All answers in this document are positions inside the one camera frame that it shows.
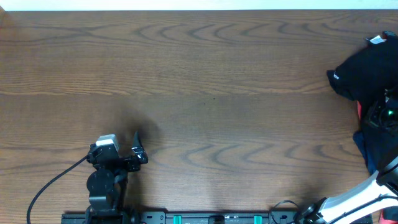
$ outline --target black fabric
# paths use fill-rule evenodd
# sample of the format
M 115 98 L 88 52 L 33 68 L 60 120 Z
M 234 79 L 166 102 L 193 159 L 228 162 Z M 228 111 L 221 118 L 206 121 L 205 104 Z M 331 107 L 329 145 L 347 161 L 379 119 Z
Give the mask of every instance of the black fabric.
M 376 99 L 384 96 L 385 89 L 398 86 L 398 39 L 369 46 L 348 58 L 336 70 L 327 71 L 330 86 L 337 94 L 358 100 L 364 118 Z M 360 123 L 361 130 L 353 136 L 370 174 L 376 171 L 383 155 L 398 150 L 398 136 Z M 384 218 L 398 221 L 398 207 L 384 210 Z

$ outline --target black cable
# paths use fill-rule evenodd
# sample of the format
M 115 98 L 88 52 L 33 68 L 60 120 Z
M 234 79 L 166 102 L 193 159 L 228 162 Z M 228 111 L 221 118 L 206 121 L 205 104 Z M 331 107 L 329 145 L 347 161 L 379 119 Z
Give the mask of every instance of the black cable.
M 272 211 L 273 211 L 276 207 L 278 207 L 279 205 L 281 205 L 281 204 L 283 204 L 283 203 L 292 203 L 292 204 L 294 204 L 297 208 L 299 208 L 299 206 L 298 206 L 296 203 L 294 203 L 293 201 L 291 201 L 291 200 L 283 200 L 283 201 L 281 201 L 281 202 L 278 202 L 276 205 L 274 205 L 274 206 L 269 210 L 269 215 L 271 216 L 272 220 L 273 220 L 274 223 L 276 223 L 276 224 L 279 224 L 279 223 L 276 222 L 276 220 L 275 220 L 275 218 L 274 218 L 274 215 L 272 214 Z M 294 217 L 293 217 L 293 221 L 290 222 L 290 223 L 287 223 L 287 224 L 295 223 L 298 214 L 299 214 L 299 212 L 297 211 L 297 213 L 296 213 L 296 214 L 294 215 Z
M 47 187 L 49 187 L 50 184 L 54 183 L 54 181 L 58 180 L 60 177 L 65 175 L 67 172 L 71 171 L 73 168 L 75 168 L 77 165 L 81 164 L 87 158 L 88 158 L 88 156 L 85 156 L 82 159 L 80 159 L 77 163 L 75 163 L 74 165 L 69 167 L 67 170 L 63 171 L 61 174 L 59 174 L 58 176 L 56 176 L 52 180 L 50 180 L 50 182 L 48 182 L 46 185 L 44 185 L 44 187 L 39 192 L 37 192 L 36 196 L 33 198 L 32 202 L 30 203 L 29 208 L 27 209 L 27 213 L 26 213 L 26 222 L 27 222 L 27 224 L 31 224 L 31 222 L 30 222 L 30 212 L 32 211 L 33 205 L 36 202 L 37 198 L 43 193 L 43 191 Z
M 363 208 L 366 208 L 366 207 L 368 207 L 368 206 L 370 206 L 370 205 L 372 205 L 372 204 L 374 204 L 374 203 L 376 203 L 376 202 L 380 202 L 380 201 L 382 201 L 382 200 L 384 200 L 384 199 L 395 199 L 395 200 L 398 200 L 398 197 L 394 197 L 394 196 L 381 196 L 381 195 L 380 195 L 380 196 L 378 196 L 377 198 L 371 200 L 371 201 L 368 202 L 368 203 L 365 203 L 365 204 L 363 204 L 363 205 L 361 205 L 361 206 L 358 206 L 358 207 L 352 209 L 352 210 L 349 211 L 349 212 L 343 213 L 342 215 L 340 215 L 339 217 L 337 217 L 336 219 L 334 219 L 334 220 L 333 220 L 331 223 L 329 223 L 329 224 L 334 224 L 334 223 L 336 223 L 337 221 L 341 220 L 342 218 L 347 217 L 348 215 L 351 215 L 352 213 L 355 213 L 355 212 L 357 212 L 357 211 L 359 211 L 359 210 L 361 210 L 361 209 L 363 209 Z

